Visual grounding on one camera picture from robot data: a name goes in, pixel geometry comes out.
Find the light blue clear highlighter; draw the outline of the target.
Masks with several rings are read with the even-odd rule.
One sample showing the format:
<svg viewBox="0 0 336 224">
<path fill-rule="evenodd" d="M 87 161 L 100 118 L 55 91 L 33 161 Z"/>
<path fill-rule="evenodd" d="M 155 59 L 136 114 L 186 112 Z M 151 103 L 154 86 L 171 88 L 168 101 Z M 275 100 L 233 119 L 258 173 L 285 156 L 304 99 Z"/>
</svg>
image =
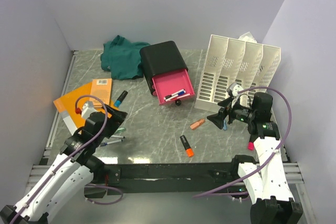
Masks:
<svg viewBox="0 0 336 224">
<path fill-rule="evenodd" d="M 223 120 L 223 130 L 227 131 L 227 122 L 225 119 Z"/>
</svg>

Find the blue capped marker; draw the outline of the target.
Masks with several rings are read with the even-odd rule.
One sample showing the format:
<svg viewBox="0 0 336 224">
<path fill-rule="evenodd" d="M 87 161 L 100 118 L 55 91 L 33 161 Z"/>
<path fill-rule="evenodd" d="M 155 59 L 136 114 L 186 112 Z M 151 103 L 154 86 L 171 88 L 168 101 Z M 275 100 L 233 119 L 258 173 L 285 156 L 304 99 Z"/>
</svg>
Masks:
<svg viewBox="0 0 336 224">
<path fill-rule="evenodd" d="M 110 142 L 104 142 L 99 145 L 99 147 L 107 146 L 107 145 L 112 145 L 112 144 L 117 144 L 117 143 L 122 143 L 124 139 L 118 139 Z"/>
</svg>

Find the black capped marker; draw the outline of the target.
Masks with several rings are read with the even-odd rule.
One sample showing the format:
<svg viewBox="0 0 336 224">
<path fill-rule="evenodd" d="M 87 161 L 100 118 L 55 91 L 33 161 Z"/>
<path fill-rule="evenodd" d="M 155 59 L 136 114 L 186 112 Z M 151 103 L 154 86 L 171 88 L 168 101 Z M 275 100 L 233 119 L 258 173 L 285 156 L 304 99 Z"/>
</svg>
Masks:
<svg viewBox="0 0 336 224">
<path fill-rule="evenodd" d="M 121 135 L 112 135 L 110 138 L 125 139 L 125 136 L 121 136 Z"/>
</svg>

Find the salmon clear highlighter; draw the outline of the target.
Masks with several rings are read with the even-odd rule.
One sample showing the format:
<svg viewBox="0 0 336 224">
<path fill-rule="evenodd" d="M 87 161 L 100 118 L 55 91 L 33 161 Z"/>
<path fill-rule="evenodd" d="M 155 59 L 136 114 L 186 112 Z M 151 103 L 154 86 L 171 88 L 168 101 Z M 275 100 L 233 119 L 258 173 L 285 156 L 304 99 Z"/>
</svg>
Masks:
<svg viewBox="0 0 336 224">
<path fill-rule="evenodd" d="M 192 123 L 190 125 L 190 128 L 191 128 L 191 130 L 195 130 L 195 129 L 197 129 L 198 127 L 200 127 L 204 123 L 205 123 L 205 119 L 197 120 L 196 122 L 194 122 L 194 123 Z"/>
</svg>

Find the green highlighter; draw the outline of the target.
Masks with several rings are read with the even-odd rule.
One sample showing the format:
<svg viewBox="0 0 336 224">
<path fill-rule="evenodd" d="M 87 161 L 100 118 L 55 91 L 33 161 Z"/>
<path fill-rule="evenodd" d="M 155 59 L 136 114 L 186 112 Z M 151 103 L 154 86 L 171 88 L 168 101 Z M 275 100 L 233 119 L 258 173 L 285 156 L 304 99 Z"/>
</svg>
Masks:
<svg viewBox="0 0 336 224">
<path fill-rule="evenodd" d="M 125 131 L 126 131 L 125 127 L 120 127 L 115 131 L 115 133 L 122 133 L 122 132 L 125 132 Z"/>
</svg>

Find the blue whiteboard marker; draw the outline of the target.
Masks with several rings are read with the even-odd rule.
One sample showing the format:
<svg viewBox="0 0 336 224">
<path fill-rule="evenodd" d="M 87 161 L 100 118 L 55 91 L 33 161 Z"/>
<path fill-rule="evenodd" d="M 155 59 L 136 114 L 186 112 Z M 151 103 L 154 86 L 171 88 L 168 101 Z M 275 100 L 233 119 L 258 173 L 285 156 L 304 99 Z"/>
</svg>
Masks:
<svg viewBox="0 0 336 224">
<path fill-rule="evenodd" d="M 176 91 L 176 92 L 174 92 L 174 93 L 172 93 L 172 94 L 166 95 L 166 96 L 164 97 L 164 100 L 167 101 L 167 100 L 169 100 L 169 99 L 172 99 L 172 98 L 181 96 L 181 95 L 183 95 L 183 94 L 185 94 L 185 89 L 181 89 L 181 90 Z"/>
</svg>

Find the black whiteboard marker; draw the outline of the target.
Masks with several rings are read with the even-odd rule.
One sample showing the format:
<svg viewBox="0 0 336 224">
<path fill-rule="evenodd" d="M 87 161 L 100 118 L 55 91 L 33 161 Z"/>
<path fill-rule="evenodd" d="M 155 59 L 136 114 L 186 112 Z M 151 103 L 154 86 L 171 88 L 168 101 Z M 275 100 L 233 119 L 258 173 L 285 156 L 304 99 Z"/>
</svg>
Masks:
<svg viewBox="0 0 336 224">
<path fill-rule="evenodd" d="M 179 96 L 182 96 L 184 94 L 184 92 L 180 92 L 180 93 L 177 93 L 177 94 L 174 94 L 174 95 L 171 95 L 169 96 L 168 98 L 165 98 L 165 101 L 171 101 Z"/>
</svg>

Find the black drawer organizer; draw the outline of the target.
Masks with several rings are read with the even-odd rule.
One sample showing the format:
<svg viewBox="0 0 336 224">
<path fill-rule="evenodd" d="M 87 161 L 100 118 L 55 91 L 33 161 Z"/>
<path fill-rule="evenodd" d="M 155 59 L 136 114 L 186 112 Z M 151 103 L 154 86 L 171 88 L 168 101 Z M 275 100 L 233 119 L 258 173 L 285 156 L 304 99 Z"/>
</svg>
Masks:
<svg viewBox="0 0 336 224">
<path fill-rule="evenodd" d="M 154 95 L 152 78 L 160 74 L 186 69 L 188 67 L 174 41 L 161 42 L 140 49 L 141 67 L 150 93 Z"/>
</svg>

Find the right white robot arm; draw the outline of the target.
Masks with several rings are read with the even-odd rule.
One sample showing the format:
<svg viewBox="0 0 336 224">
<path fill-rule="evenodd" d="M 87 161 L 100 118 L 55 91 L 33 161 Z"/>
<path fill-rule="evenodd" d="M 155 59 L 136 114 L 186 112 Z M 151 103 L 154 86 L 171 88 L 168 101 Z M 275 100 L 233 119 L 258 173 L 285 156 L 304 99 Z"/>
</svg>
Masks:
<svg viewBox="0 0 336 224">
<path fill-rule="evenodd" d="M 231 178 L 244 182 L 252 202 L 251 223 L 298 223 L 302 205 L 296 202 L 286 179 L 279 144 L 278 125 L 271 120 L 273 97 L 257 92 L 250 107 L 240 104 L 238 95 L 218 103 L 218 113 L 208 116 L 219 129 L 224 121 L 234 120 L 248 125 L 249 148 L 256 150 L 257 159 L 236 155 L 230 168 Z"/>
</svg>

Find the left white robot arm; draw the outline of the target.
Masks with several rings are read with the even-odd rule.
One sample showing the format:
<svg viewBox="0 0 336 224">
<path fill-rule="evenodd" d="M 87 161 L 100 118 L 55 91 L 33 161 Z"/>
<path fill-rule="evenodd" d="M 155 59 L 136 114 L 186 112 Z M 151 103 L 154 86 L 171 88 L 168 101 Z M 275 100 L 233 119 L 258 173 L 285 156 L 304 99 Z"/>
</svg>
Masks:
<svg viewBox="0 0 336 224">
<path fill-rule="evenodd" d="M 65 140 L 53 164 L 39 182 L 15 205 L 1 210 L 4 223 L 49 223 L 71 193 L 85 185 L 103 183 L 108 172 L 94 156 L 104 138 L 112 136 L 127 117 L 126 112 L 107 108 L 92 112 L 84 126 Z"/>
</svg>

